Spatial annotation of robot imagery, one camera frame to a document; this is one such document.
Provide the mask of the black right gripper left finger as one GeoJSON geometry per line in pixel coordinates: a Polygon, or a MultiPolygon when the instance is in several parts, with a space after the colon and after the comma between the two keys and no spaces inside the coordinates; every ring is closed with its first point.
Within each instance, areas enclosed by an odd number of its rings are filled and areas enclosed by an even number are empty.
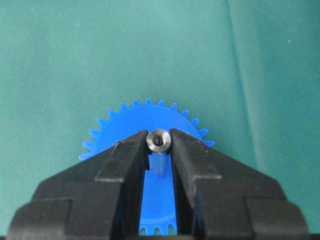
{"type": "Polygon", "coordinates": [[[10,224],[10,240],[116,240],[138,233],[148,165],[141,130],[39,183],[10,224]]]}

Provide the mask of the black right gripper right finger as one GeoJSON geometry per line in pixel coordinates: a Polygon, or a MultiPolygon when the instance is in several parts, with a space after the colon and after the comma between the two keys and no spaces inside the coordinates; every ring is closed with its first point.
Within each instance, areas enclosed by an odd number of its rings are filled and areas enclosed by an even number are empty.
{"type": "Polygon", "coordinates": [[[281,185],[178,129],[170,130],[177,232],[200,240],[307,240],[281,185]]]}

